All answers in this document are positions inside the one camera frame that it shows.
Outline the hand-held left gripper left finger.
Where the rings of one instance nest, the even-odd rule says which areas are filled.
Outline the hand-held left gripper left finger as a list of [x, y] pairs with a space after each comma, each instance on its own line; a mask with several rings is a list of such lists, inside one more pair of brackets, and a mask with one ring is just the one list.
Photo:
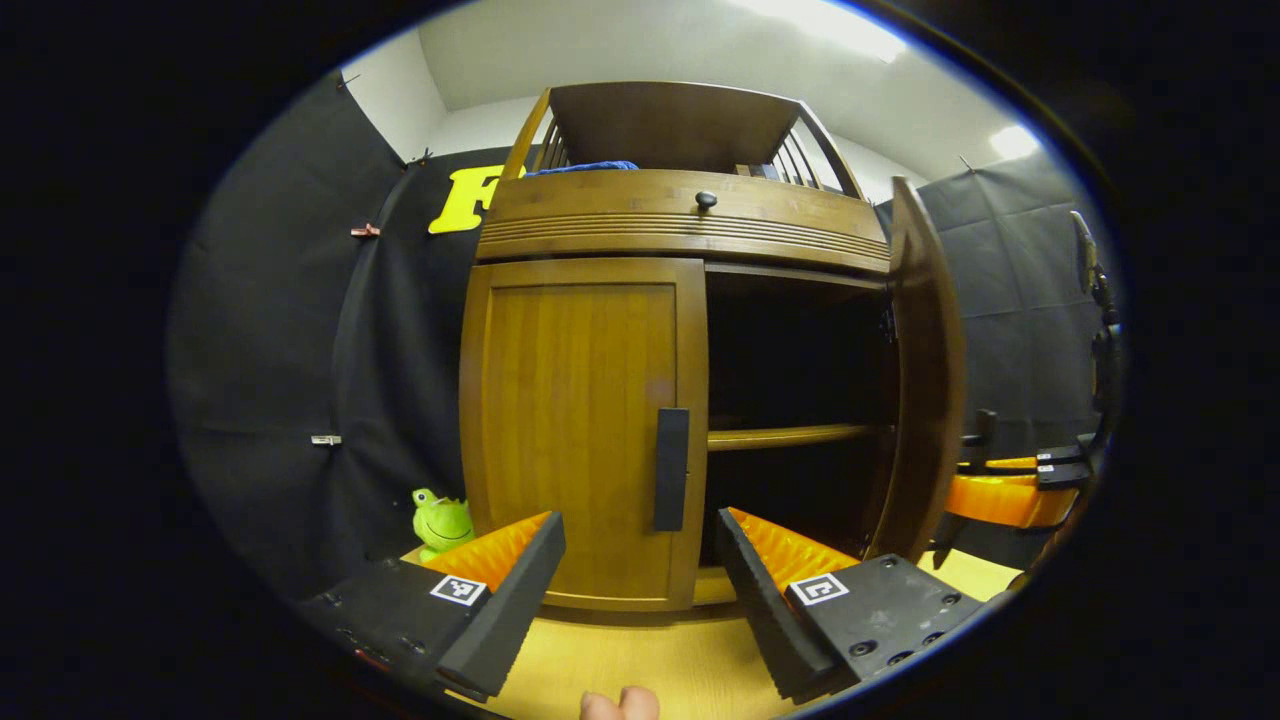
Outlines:
[[564, 555], [561, 512], [493, 530], [428, 562], [392, 559], [301, 602], [346, 653], [424, 694], [499, 694]]

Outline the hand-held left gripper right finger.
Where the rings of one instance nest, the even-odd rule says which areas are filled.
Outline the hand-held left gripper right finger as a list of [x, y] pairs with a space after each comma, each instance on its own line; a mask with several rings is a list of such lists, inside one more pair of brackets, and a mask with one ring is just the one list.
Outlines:
[[716, 546], [778, 694], [796, 705], [920, 657], [982, 602], [896, 553], [861, 560], [740, 509]]

